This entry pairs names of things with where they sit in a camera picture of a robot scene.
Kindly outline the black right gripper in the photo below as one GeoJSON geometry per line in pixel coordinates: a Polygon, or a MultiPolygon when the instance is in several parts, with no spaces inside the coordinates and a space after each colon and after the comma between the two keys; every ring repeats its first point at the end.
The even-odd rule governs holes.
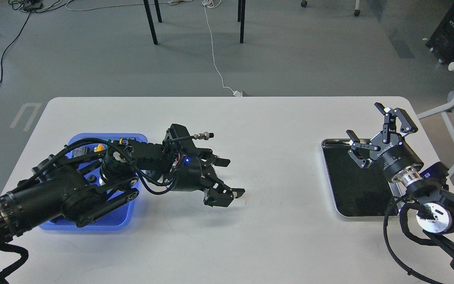
{"type": "Polygon", "coordinates": [[[370,141],[371,144],[362,143],[352,130],[346,130],[351,139],[351,149],[348,154],[361,169],[368,169],[375,162],[376,166],[383,171],[383,176],[389,182],[394,182],[393,177],[402,169],[411,166],[421,170],[423,161],[405,142],[405,136],[416,133],[418,127],[409,114],[402,108],[385,108],[379,102],[375,107],[384,115],[383,128],[370,141]],[[370,158],[361,155],[360,150],[370,152],[370,158]]]}

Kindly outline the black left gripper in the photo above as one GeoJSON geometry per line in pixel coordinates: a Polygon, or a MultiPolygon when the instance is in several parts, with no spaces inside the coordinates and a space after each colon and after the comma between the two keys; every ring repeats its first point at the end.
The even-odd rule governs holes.
{"type": "Polygon", "coordinates": [[[213,166],[227,167],[229,159],[216,156],[211,149],[190,151],[178,164],[178,173],[170,185],[172,192],[204,191],[204,205],[228,207],[235,198],[245,194],[244,188],[219,185],[213,166]]]}

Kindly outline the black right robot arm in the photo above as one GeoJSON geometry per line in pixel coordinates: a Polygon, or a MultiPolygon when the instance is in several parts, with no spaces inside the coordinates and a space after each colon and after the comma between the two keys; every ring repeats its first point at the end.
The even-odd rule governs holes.
{"type": "Polygon", "coordinates": [[[398,203],[402,233],[422,246],[437,246],[452,260],[454,270],[454,193],[447,185],[449,168],[437,162],[423,170],[424,163],[405,141],[405,136],[418,131],[416,124],[402,108],[386,108],[374,104],[384,116],[382,130],[371,140],[361,141],[353,131],[346,134],[351,139],[350,157],[362,169],[375,164],[390,183],[400,182],[405,194],[390,198],[383,220],[383,237],[394,261],[417,279],[434,284],[426,277],[403,263],[393,252],[387,235],[389,212],[398,203]]]}

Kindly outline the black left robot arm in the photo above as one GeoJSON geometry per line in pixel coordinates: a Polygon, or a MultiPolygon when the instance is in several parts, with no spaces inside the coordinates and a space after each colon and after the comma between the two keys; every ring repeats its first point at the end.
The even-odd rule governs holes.
{"type": "Polygon", "coordinates": [[[160,144],[85,137],[50,155],[32,169],[31,178],[0,196],[0,284],[29,257],[25,248],[11,244],[14,237],[60,216],[83,228],[133,201],[138,182],[154,195],[201,191],[205,205],[228,207],[245,189],[217,177],[214,167],[227,167],[229,159],[194,144],[213,136],[171,124],[160,144]]]}

